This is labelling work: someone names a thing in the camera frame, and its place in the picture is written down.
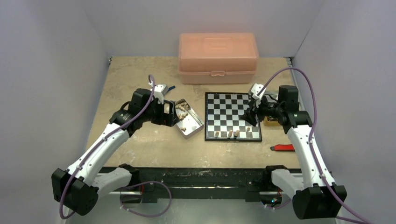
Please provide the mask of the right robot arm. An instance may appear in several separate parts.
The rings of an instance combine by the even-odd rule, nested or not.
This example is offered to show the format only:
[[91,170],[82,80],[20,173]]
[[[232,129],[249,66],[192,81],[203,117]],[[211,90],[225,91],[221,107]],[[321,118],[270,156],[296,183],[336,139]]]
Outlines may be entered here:
[[300,181],[289,170],[278,168],[262,177],[263,186],[269,190],[276,187],[283,190],[299,219],[335,218],[341,208],[335,196],[344,201],[347,191],[335,183],[319,157],[311,133],[313,122],[307,111],[300,110],[297,87],[279,86],[277,100],[268,100],[265,90],[262,84],[252,85],[248,92],[251,100],[241,118],[252,126],[266,117],[277,119],[295,149],[303,179]]

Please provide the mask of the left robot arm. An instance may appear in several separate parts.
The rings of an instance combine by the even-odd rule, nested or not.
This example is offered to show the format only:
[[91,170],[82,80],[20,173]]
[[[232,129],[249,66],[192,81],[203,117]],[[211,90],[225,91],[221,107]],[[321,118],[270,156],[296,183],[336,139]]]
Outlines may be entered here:
[[122,164],[115,170],[98,177],[114,152],[142,127],[144,122],[174,126],[179,122],[175,102],[164,99],[168,87],[156,85],[151,90],[137,89],[130,101],[125,102],[109,120],[94,144],[67,169],[56,169],[51,176],[54,199],[60,203],[62,219],[74,213],[86,215],[98,199],[116,189],[144,190],[139,170]]

